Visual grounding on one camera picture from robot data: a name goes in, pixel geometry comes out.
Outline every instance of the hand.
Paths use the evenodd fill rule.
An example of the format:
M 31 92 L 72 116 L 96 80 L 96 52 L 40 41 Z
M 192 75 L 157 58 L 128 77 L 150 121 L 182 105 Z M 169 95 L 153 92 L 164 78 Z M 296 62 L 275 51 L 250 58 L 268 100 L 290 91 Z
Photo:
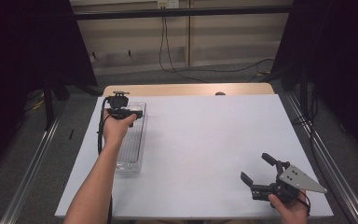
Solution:
M 105 109 L 103 111 L 103 119 L 105 120 L 103 125 L 104 144 L 109 146 L 111 144 L 121 144 L 130 124 L 136 120 L 136 115 L 132 114 L 125 119 L 114 119 L 109 115 L 107 109 Z
M 304 194 L 299 193 L 298 199 L 305 202 L 305 190 L 301 191 Z M 293 200 L 290 204 L 283 204 L 274 194 L 270 194 L 268 199 L 281 215 L 282 224 L 307 224 L 307 207 L 298 200 Z

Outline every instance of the gray floor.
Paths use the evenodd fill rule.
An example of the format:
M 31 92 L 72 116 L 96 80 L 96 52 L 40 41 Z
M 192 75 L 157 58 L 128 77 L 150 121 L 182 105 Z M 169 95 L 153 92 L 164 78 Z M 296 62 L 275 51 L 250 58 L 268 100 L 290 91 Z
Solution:
M 203 67 L 203 69 L 236 70 L 248 65 L 248 63 L 216 65 Z M 262 63 L 258 66 L 258 71 L 266 72 L 270 69 L 271 65 L 272 62 Z M 180 72 L 180 75 L 195 77 L 212 83 L 248 82 L 250 80 L 256 82 L 262 77 L 255 77 L 255 71 L 256 69 L 253 67 L 240 72 L 224 73 L 200 70 L 183 71 Z M 197 80 L 180 77 L 178 74 L 160 70 L 98 76 L 97 78 L 100 85 L 99 89 L 101 90 L 108 85 L 199 83 Z M 295 119 L 297 114 L 288 100 L 288 94 L 291 92 L 283 92 L 280 80 L 272 81 L 271 85 L 275 92 L 280 95 L 289 119 Z M 21 204 L 21 210 L 18 215 L 13 217 L 14 222 L 12 223 L 62 222 L 53 215 L 87 130 L 92 109 L 96 103 L 96 97 L 89 96 L 71 87 L 68 87 L 68 89 L 72 95 L 66 104 L 55 101 L 55 108 L 57 110 L 63 108 L 60 123 L 37 170 L 37 177 L 31 183 L 32 187 L 30 190 L 26 192 L 26 200 Z M 294 94 L 298 95 L 298 89 L 294 91 Z M 314 122 L 316 131 L 323 139 L 340 171 L 358 196 L 358 144 L 350 134 L 341 131 L 339 120 L 337 120 L 337 117 L 328 105 L 324 103 L 322 96 L 320 96 L 319 107 L 319 113 Z M 22 124 L 12 138 L 6 153 L 0 158 L 0 220 L 4 216 L 10 200 L 14 196 L 33 159 L 43 134 L 45 134 L 45 124 L 43 106 L 39 110 L 28 111 L 24 115 Z M 327 181 L 331 186 L 330 190 L 337 195 L 336 201 L 332 193 L 327 194 L 327 200 L 335 215 L 329 218 L 310 220 L 310 223 L 356 223 L 351 215 L 351 211 L 346 206 L 346 202 L 343 201 L 339 190 L 335 187 L 331 176 L 327 173 L 321 162 L 322 168 L 318 169 L 310 150 L 310 140 L 307 133 L 301 125 L 295 125 L 294 129 L 317 176 L 322 177 L 322 173 L 326 176 L 326 180 L 321 179 L 320 181 L 323 185 L 326 185 L 325 181 Z M 263 220 L 262 222 L 278 223 L 277 220 Z

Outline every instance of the beige wall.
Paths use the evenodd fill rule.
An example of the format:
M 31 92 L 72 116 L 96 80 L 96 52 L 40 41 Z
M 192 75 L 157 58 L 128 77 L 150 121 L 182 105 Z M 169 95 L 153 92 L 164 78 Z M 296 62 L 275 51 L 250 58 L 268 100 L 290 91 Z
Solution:
M 180 1 L 181 8 L 291 4 L 292 1 L 288 0 Z M 74 12 L 118 11 L 155 9 L 157 1 L 72 0 L 72 5 Z M 255 62 L 274 58 L 287 16 L 262 14 L 167 18 L 170 49 L 178 52 L 178 56 L 173 57 L 179 66 Z M 134 55 L 150 54 L 150 57 L 158 57 L 161 18 L 79 21 L 78 24 L 89 52 L 104 56 L 119 54 L 124 57 L 130 50 Z

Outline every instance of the person's arm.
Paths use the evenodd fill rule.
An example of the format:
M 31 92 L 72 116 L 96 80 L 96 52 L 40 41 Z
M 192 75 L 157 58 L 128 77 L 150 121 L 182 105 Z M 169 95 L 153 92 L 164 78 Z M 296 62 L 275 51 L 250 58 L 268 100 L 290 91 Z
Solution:
M 305 190 L 298 194 L 298 199 L 305 202 Z M 268 196 L 269 201 L 281 215 L 282 224 L 307 224 L 307 207 L 297 200 L 291 204 L 283 204 L 279 198 L 273 194 Z
M 72 200 L 63 223 L 106 223 L 118 151 L 129 125 L 135 120 L 136 115 L 122 120 L 106 119 L 103 150 Z

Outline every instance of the white tabletop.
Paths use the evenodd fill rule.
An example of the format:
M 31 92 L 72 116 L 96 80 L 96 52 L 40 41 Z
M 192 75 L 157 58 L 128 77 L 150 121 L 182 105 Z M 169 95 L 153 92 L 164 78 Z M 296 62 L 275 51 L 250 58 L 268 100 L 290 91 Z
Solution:
M 267 152 L 290 161 L 316 180 L 278 95 L 129 97 L 146 102 L 147 124 L 140 174 L 115 176 L 113 216 L 130 219 L 267 218 L 278 213 L 252 200 L 241 171 L 255 184 L 275 181 Z M 96 161 L 102 99 L 56 211 L 64 217 Z M 333 213 L 325 196 L 307 192 L 312 217 Z

